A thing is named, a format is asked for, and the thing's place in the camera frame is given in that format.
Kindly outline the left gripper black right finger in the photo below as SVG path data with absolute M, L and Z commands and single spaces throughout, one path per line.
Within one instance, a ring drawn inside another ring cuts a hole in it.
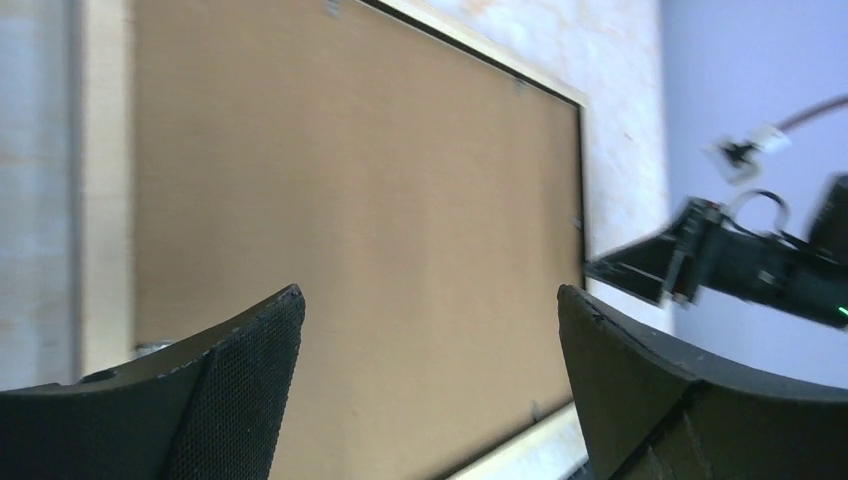
M 847 393 L 758 370 L 563 285 L 560 342 L 594 479 L 843 479 Z

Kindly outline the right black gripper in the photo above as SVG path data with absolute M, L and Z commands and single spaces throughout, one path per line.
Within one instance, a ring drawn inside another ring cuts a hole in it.
M 811 312 L 815 261 L 781 230 L 754 233 L 726 205 L 691 197 L 659 236 L 588 261 L 585 274 L 653 306 L 692 303 L 701 288 L 785 312 Z

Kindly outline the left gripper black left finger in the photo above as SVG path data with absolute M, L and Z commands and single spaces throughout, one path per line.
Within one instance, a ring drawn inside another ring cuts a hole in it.
M 1 395 L 5 479 L 266 479 L 301 344 L 290 285 L 74 384 Z

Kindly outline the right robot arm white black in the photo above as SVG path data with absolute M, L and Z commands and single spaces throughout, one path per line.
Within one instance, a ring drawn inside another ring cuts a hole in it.
M 749 198 L 774 200 L 773 231 L 755 233 L 735 213 Z M 654 306 L 718 291 L 829 327 L 847 326 L 847 176 L 832 176 L 806 239 L 785 232 L 786 202 L 754 189 L 725 205 L 691 197 L 654 236 L 589 261 L 587 277 Z

